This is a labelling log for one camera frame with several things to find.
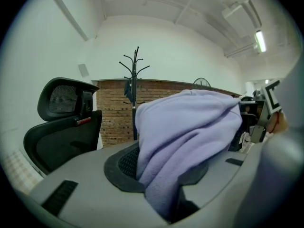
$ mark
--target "fluorescent light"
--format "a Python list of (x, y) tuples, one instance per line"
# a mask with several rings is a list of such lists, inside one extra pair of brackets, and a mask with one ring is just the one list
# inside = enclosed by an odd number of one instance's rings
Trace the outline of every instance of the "fluorescent light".
[(257, 40), (257, 43), (260, 47), (261, 52), (265, 52), (266, 51), (266, 45), (265, 45), (263, 33), (261, 31), (258, 31), (256, 33), (256, 40)]

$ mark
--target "lavender hoodie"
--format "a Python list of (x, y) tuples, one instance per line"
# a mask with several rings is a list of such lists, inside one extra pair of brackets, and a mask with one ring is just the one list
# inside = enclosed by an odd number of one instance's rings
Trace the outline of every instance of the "lavender hoodie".
[(238, 103), (213, 91), (183, 90), (138, 108), (136, 176), (147, 201), (165, 219), (170, 219), (177, 178), (229, 147), (242, 123)]

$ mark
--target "coat rack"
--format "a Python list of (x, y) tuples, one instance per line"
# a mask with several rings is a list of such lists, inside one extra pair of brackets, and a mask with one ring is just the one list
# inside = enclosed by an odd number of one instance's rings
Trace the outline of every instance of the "coat rack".
[(133, 139), (137, 140), (137, 130), (136, 130), (136, 126), (135, 126), (135, 115), (136, 115), (136, 106), (135, 104), (142, 104), (145, 103), (143, 102), (137, 102), (136, 101), (136, 80), (140, 80), (141, 78), (137, 78), (138, 74), (140, 71), (143, 71), (144, 69), (150, 67), (144, 67), (143, 69), (139, 70), (138, 72), (136, 72), (136, 64), (137, 61), (139, 60), (143, 60), (143, 59), (137, 59), (137, 53), (138, 53), (138, 49), (139, 47), (137, 47), (137, 49), (134, 52), (134, 59), (132, 59), (131, 57), (128, 57), (126, 55), (124, 55), (124, 57), (127, 57), (129, 59), (131, 59), (132, 61), (132, 71), (126, 66), (124, 65), (122, 62), (119, 62), (121, 65), (123, 65), (126, 69), (129, 70), (129, 72), (131, 73), (131, 77), (124, 77), (126, 79), (128, 79), (127, 84), (125, 86), (125, 96), (129, 98), (130, 103), (127, 102), (123, 102), (125, 104), (132, 104), (132, 125), (133, 125)]

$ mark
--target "red brick wall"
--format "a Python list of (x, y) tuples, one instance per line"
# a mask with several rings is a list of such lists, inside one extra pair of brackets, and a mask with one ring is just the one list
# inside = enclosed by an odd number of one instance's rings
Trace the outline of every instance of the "red brick wall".
[[(133, 140), (132, 105), (123, 103), (129, 103), (124, 96), (124, 84), (125, 80), (106, 80), (99, 81), (97, 85), (100, 88), (96, 92), (97, 109), (103, 111), (100, 133), (104, 147)], [(190, 88), (191, 84), (186, 83), (139, 80), (137, 102), (153, 101)], [(233, 94), (224, 90), (213, 90)]]

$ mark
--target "white ceiling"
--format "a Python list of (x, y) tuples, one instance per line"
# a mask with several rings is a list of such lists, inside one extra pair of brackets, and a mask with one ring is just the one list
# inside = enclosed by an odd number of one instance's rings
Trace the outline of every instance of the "white ceiling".
[[(240, 38), (222, 16), (222, 11), (244, 0), (102, 0), (105, 16), (139, 15), (176, 22), (218, 44), (226, 54), (255, 43), (254, 36)], [(281, 51), (299, 48), (292, 22), (276, 0), (252, 0), (262, 21), (267, 52), (258, 55), (250, 47), (238, 53), (240, 61), (267, 58)]]

